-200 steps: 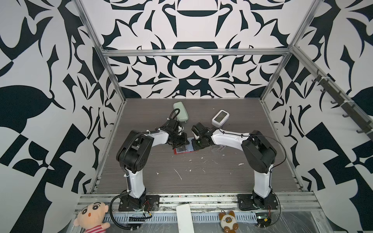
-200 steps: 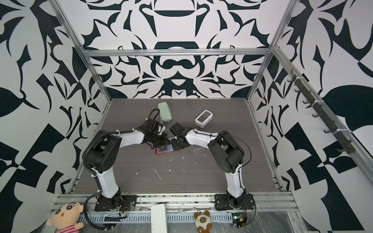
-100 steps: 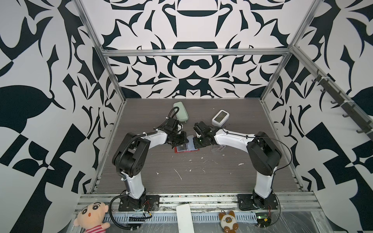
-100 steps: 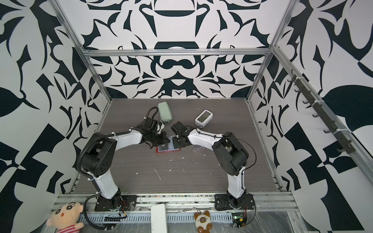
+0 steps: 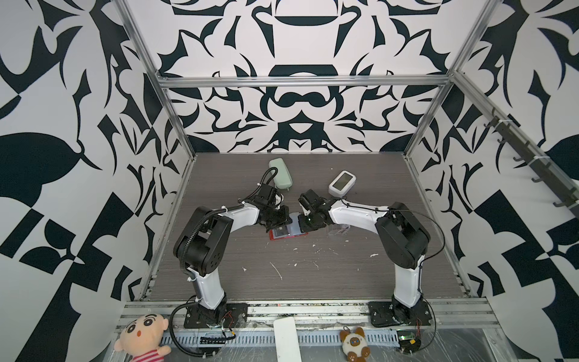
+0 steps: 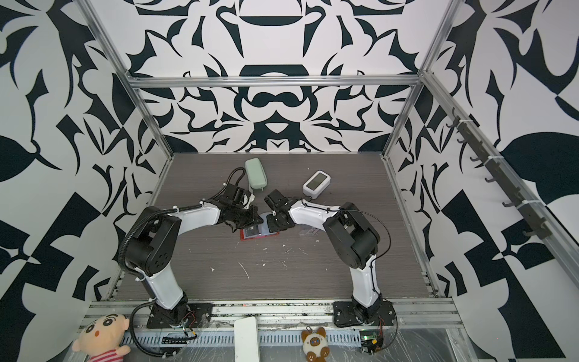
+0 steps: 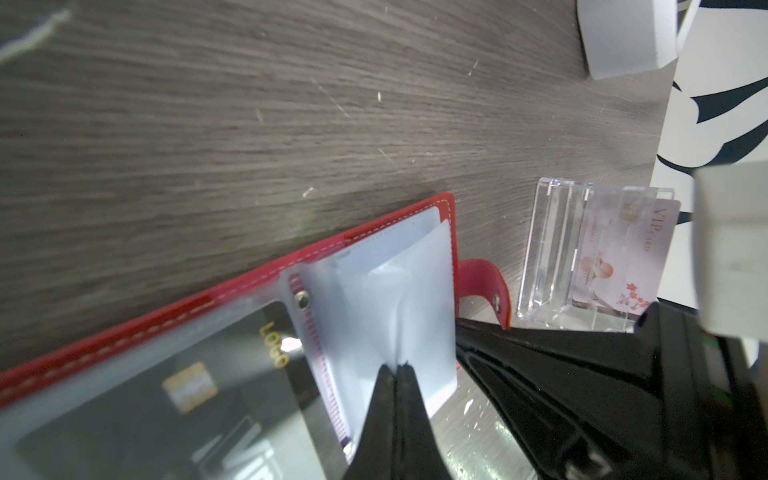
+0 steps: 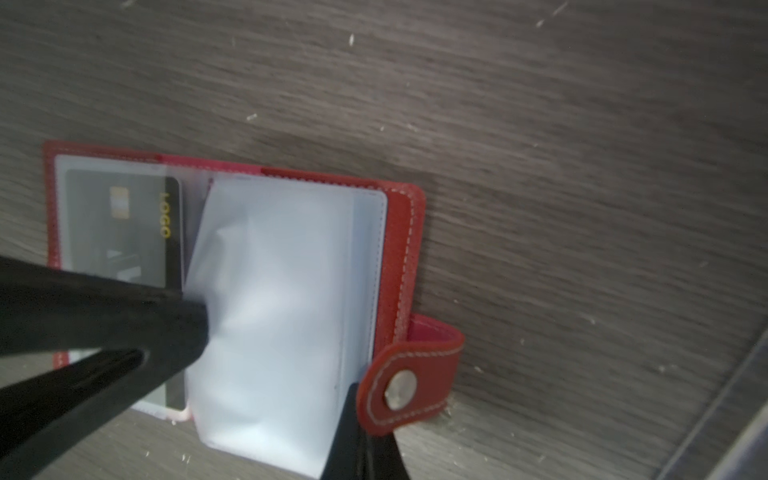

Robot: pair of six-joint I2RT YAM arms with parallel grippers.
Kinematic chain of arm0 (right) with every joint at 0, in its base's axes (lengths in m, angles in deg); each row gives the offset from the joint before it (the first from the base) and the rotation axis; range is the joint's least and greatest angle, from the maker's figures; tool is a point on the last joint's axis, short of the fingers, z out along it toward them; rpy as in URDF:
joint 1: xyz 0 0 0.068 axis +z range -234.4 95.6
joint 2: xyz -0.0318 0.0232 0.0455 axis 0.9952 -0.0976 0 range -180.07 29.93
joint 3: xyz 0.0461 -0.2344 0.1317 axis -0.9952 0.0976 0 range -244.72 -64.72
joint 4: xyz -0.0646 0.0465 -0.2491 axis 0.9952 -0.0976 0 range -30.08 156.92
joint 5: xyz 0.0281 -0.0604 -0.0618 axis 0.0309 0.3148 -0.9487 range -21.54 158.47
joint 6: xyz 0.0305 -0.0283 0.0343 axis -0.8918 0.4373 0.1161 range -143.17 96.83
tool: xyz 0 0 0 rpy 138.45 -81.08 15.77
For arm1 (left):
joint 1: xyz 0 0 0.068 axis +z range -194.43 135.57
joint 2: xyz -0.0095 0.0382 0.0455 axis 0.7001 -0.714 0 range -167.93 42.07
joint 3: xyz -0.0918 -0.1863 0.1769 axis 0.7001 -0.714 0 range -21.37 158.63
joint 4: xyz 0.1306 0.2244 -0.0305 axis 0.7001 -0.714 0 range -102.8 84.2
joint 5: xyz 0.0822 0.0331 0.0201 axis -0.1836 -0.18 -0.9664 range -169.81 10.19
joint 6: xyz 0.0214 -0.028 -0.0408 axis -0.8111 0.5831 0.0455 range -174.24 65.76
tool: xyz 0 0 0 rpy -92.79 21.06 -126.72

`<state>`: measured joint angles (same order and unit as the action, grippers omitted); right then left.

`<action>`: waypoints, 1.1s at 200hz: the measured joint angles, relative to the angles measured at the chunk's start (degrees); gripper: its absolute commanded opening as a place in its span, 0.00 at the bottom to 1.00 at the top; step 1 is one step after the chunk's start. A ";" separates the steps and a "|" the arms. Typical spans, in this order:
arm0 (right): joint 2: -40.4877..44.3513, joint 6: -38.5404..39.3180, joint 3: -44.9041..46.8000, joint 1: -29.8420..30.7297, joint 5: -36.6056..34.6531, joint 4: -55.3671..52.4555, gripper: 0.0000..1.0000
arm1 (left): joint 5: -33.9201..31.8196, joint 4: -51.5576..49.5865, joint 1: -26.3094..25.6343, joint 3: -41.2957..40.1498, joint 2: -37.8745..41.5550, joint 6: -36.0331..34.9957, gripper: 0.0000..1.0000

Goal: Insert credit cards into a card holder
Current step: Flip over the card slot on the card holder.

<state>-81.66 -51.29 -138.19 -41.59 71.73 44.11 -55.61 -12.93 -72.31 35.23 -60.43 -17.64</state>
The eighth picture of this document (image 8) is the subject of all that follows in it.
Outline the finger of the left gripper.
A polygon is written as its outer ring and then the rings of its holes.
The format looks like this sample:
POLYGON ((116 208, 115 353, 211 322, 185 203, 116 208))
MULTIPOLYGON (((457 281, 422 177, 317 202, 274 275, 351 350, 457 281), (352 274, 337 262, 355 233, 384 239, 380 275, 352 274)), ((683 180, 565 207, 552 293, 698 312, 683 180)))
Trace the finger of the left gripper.
POLYGON ((178 290, 1 260, 1 354, 89 356, 1 389, 1 476, 31 479, 203 353, 204 305, 178 290))

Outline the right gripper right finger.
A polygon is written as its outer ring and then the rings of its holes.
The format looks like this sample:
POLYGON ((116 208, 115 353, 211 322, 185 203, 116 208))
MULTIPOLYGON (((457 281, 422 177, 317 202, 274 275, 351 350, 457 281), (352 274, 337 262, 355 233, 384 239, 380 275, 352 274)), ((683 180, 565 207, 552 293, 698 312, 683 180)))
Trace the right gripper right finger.
POLYGON ((365 478, 367 480, 410 480, 393 433, 367 436, 365 478))

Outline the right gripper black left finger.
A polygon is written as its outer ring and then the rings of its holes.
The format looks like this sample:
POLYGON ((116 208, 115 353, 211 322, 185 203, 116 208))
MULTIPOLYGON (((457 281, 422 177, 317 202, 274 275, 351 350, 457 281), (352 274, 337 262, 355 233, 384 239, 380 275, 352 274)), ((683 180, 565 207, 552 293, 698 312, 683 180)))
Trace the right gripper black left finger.
POLYGON ((358 384, 347 392, 339 423, 321 480, 361 480, 365 478, 366 435, 356 410, 358 384))

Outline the black vip card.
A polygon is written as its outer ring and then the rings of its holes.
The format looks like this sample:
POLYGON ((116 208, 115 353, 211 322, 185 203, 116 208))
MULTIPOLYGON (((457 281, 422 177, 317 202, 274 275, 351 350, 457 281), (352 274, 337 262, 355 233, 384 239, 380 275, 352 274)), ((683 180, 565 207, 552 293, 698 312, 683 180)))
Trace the black vip card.
POLYGON ((182 288, 178 179, 70 169, 62 187, 64 269, 156 288, 182 288))

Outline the red leather card holder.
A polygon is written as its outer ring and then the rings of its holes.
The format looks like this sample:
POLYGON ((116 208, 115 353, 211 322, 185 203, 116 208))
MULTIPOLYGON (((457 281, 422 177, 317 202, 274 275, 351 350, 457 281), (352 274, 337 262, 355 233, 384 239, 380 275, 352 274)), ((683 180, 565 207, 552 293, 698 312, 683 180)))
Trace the red leather card holder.
POLYGON ((412 184, 49 141, 48 262, 61 266, 70 169, 181 183, 182 292, 203 302, 202 356, 139 400, 207 446, 313 479, 349 387, 367 436, 438 414, 464 346, 412 312, 425 216, 412 184))

